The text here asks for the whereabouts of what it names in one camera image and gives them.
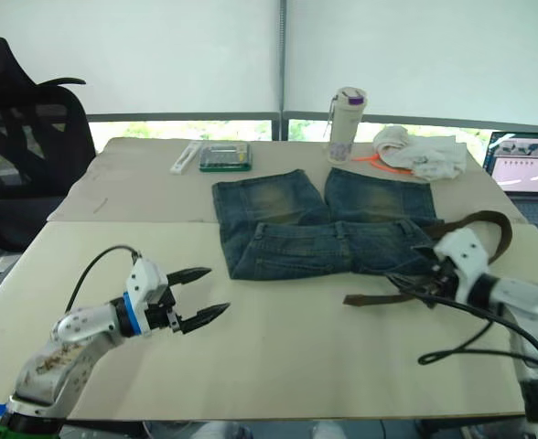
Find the white water bottle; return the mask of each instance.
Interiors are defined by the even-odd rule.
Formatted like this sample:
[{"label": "white water bottle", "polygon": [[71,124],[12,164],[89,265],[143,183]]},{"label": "white water bottle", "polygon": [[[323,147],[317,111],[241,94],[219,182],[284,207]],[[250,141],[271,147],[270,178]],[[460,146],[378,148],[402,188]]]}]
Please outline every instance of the white water bottle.
[{"label": "white water bottle", "polygon": [[367,105],[367,93],[355,87],[344,87],[337,91],[330,105],[332,130],[327,158],[330,162],[340,165],[350,159],[354,136],[364,107]]}]

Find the white roller blind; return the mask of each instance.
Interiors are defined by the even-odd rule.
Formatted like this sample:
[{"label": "white roller blind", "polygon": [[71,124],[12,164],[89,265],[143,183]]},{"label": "white roller blind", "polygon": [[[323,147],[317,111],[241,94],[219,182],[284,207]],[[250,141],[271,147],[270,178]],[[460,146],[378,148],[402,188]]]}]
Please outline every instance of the white roller blind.
[{"label": "white roller blind", "polygon": [[25,72],[87,113],[278,112],[278,0],[0,0]]},{"label": "white roller blind", "polygon": [[538,0],[289,0],[285,110],[538,125]]}]

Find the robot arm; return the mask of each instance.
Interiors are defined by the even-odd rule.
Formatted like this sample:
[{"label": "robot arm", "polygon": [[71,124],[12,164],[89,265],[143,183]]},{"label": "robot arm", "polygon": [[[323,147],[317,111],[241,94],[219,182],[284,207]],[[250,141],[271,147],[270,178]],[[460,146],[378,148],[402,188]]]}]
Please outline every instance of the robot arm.
[{"label": "robot arm", "polygon": [[[429,294],[488,311],[495,316],[498,309],[502,309],[502,317],[538,342],[538,284],[491,275],[487,253],[470,229],[448,233],[435,246],[434,253],[437,264],[435,275],[427,282]],[[409,287],[405,288],[407,276],[389,277],[401,286],[402,291],[410,293]],[[511,348],[513,352],[538,362],[535,345],[519,332],[511,332]],[[538,438],[538,364],[516,359],[514,366],[525,402],[526,437]]]},{"label": "robot arm", "polygon": [[94,365],[126,338],[170,327],[186,334],[207,325],[228,308],[214,305],[182,319],[174,310],[173,284],[186,284],[208,273],[193,268],[164,275],[139,257],[127,279],[127,291],[110,303],[76,309],[52,328],[45,347],[19,373],[15,392],[0,424],[0,437],[21,434],[55,436],[73,410]]}]

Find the orange strap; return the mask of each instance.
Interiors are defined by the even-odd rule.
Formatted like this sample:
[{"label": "orange strap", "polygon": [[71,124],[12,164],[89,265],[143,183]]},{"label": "orange strap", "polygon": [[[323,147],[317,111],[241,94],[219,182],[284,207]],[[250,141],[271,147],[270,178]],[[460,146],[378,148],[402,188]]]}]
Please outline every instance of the orange strap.
[{"label": "orange strap", "polygon": [[394,174],[412,174],[412,171],[409,169],[397,169],[395,167],[390,167],[382,163],[378,163],[376,160],[379,160],[381,156],[377,153],[369,157],[356,157],[353,158],[353,162],[371,162],[371,166],[381,169],[382,171],[393,172]]}]

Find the leather belt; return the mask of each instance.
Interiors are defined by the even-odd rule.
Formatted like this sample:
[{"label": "leather belt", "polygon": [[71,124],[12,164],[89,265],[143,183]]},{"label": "leather belt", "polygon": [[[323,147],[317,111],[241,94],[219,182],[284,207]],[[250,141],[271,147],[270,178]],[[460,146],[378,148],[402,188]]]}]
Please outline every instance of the leather belt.
[{"label": "leather belt", "polygon": [[[479,212],[467,215],[460,221],[447,222],[422,228],[422,230],[434,241],[439,241],[444,235],[450,231],[466,227],[476,221],[492,222],[500,227],[500,240],[495,254],[489,258],[489,263],[495,262],[500,256],[507,251],[511,245],[513,238],[513,229],[511,222],[506,215],[494,210],[481,210]],[[367,305],[388,305],[400,304],[412,300],[413,297],[408,294],[395,295],[365,295],[365,294],[349,294],[344,297],[344,304],[351,306],[367,306]]]}]

